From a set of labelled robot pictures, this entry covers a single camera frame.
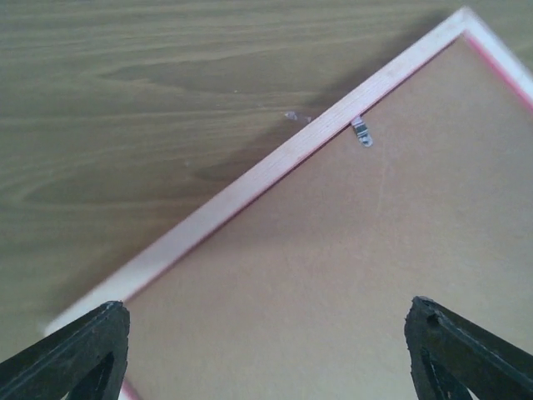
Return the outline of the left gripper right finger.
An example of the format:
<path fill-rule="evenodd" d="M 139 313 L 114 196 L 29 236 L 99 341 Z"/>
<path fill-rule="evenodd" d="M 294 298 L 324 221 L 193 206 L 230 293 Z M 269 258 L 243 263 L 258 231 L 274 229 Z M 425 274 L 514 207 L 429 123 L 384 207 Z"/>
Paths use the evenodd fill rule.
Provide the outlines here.
<path fill-rule="evenodd" d="M 419 399 L 531 399 L 532 356 L 427 297 L 404 326 Z"/>

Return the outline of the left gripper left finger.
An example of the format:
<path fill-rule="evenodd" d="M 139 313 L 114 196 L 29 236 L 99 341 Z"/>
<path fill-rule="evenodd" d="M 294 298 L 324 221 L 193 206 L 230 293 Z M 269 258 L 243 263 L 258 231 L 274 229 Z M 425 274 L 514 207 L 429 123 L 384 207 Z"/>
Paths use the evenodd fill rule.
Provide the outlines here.
<path fill-rule="evenodd" d="M 130 313 L 104 302 L 1 363 L 2 399 L 118 399 Z"/>

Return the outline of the pink picture frame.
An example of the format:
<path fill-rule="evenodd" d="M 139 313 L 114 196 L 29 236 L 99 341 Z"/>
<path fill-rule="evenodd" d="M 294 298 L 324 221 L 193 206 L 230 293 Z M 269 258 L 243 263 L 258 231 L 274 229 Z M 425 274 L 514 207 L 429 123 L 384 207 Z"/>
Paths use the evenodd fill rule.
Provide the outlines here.
<path fill-rule="evenodd" d="M 414 296 L 532 349 L 532 76 L 467 7 L 47 332 L 125 301 L 123 399 L 412 399 Z"/>

